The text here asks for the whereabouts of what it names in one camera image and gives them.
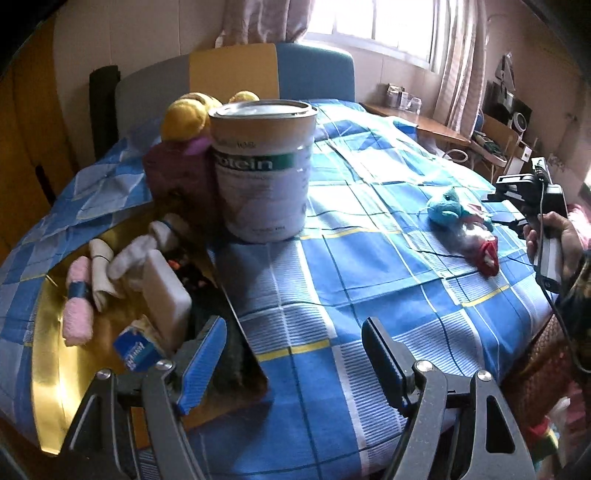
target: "desk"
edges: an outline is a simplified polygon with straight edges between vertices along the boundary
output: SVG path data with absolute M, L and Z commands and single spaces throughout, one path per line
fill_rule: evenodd
M 442 140 L 444 142 L 449 142 L 456 145 L 462 145 L 463 147 L 468 147 L 470 145 L 470 140 L 468 140 L 462 134 L 453 131 L 451 128 L 448 128 L 431 118 L 427 118 L 426 116 L 420 116 L 416 113 L 404 112 L 395 108 L 374 105 L 371 103 L 362 103 L 361 105 L 369 113 L 380 116 L 397 116 L 408 122 L 417 124 L 417 131 L 430 137 L 435 137 L 437 140 Z

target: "bed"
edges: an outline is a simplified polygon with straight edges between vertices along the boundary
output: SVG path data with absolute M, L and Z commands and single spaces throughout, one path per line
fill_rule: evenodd
M 117 88 L 119 117 L 125 89 Z M 461 199 L 479 203 L 491 185 L 429 154 L 395 118 L 347 100 L 311 100 L 319 114 L 299 236 L 212 246 L 271 391 L 190 432 L 208 478 L 359 478 L 387 465 L 404 419 L 387 405 L 361 345 L 370 315 L 416 358 L 454 374 L 486 368 L 498 381 L 548 318 L 516 234 L 495 229 L 501 272 L 485 279 L 447 256 L 428 222 L 426 201 L 442 189 L 455 186 Z M 129 122 L 121 139 L 76 176 L 0 267 L 0 411 L 32 442 L 31 350 L 44 274 L 151 201 L 141 157 L 159 141 L 159 119 L 121 115 Z M 515 213 L 509 203 L 484 208 Z M 141 459 L 154 478 L 150 451 Z

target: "metal can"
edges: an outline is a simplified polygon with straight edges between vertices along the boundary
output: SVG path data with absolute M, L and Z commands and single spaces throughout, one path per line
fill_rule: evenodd
M 209 112 L 223 218 L 238 238 L 276 242 L 304 226 L 316 114 L 308 103 L 290 100 Z

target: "rolled towel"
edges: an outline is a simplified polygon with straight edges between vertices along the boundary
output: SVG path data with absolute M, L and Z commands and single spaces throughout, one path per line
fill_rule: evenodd
M 92 338 L 94 310 L 90 303 L 90 259 L 78 257 L 66 277 L 68 300 L 64 306 L 62 336 L 66 346 L 84 345 Z
M 181 241 L 193 241 L 189 224 L 176 213 L 167 213 L 161 220 L 150 223 L 148 230 L 158 242 L 158 250 L 170 252 Z
M 132 267 L 142 267 L 146 253 L 156 248 L 158 248 L 158 242 L 152 235 L 141 235 L 135 238 L 109 264 L 107 275 L 111 280 L 119 280 Z
M 92 297 L 96 309 L 102 312 L 106 307 L 109 295 L 118 299 L 124 298 L 125 295 L 107 277 L 107 267 L 113 260 L 113 251 L 109 245 L 100 238 L 95 238 L 89 242 L 89 246 L 92 259 Z

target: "can lid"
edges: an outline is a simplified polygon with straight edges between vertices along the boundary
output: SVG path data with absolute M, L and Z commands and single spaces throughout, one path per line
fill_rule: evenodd
M 316 109 L 309 103 L 294 100 L 259 100 L 257 102 L 229 103 L 209 112 L 217 118 L 292 118 L 314 115 Z

